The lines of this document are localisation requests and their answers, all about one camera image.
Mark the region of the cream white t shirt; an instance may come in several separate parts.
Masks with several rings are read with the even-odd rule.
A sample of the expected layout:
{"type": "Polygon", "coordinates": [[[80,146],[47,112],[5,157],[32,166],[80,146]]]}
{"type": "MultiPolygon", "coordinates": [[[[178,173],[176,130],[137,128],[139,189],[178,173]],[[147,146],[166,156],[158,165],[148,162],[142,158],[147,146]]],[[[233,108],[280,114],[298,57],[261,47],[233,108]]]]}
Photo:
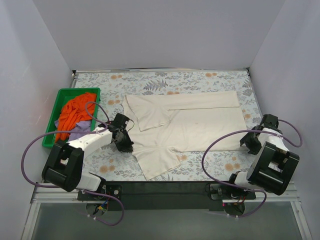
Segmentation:
{"type": "Polygon", "coordinates": [[[218,138],[247,128],[236,91],[126,95],[133,155],[146,180],[180,166],[178,153],[203,152],[218,138]]]}

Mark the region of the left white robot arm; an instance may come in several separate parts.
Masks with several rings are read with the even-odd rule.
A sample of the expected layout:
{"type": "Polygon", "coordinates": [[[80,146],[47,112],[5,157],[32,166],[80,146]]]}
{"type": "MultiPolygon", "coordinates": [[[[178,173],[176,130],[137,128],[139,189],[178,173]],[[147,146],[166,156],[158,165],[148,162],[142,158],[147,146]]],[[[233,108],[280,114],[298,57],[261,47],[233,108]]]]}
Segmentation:
{"type": "Polygon", "coordinates": [[[67,192],[87,190],[95,200],[106,196],[104,178],[83,170],[86,157],[103,146],[115,144],[121,153],[131,153],[134,142],[130,139],[127,125],[131,119],[117,113],[114,120],[98,125],[93,132],[78,139],[57,141],[42,171],[42,179],[67,192]]]}

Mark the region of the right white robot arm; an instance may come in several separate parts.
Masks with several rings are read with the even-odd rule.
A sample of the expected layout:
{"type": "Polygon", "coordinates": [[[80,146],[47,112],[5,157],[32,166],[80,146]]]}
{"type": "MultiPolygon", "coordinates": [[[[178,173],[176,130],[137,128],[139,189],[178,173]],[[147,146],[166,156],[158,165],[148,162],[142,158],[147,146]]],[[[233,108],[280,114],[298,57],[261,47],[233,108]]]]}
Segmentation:
{"type": "Polygon", "coordinates": [[[248,132],[240,139],[240,145],[245,145],[255,159],[247,172],[238,171],[230,176],[230,184],[226,186],[230,198],[239,198],[245,188],[263,189],[278,196],[285,192],[300,157],[285,146],[278,127],[278,117],[265,114],[253,128],[263,133],[248,132]]]}

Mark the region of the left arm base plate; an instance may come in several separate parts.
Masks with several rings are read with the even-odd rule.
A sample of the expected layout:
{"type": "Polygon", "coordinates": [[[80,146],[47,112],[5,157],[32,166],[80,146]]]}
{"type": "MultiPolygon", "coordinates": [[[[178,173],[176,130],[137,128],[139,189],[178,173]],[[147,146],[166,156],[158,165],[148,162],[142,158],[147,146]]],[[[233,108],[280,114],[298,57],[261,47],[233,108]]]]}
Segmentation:
{"type": "Polygon", "coordinates": [[[79,190],[77,194],[78,201],[111,201],[115,202],[115,199],[121,200],[122,198],[122,186],[119,184],[103,184],[96,191],[79,190]]]}

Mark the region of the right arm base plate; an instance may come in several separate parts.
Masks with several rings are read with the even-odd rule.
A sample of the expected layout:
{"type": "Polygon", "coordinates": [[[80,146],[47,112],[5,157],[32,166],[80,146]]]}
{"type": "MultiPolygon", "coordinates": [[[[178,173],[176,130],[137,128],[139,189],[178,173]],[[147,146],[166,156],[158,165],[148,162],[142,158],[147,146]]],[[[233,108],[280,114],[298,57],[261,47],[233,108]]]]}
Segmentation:
{"type": "Polygon", "coordinates": [[[204,187],[205,192],[212,200],[255,200],[254,192],[244,191],[243,189],[231,187],[225,184],[209,182],[204,187]]]}

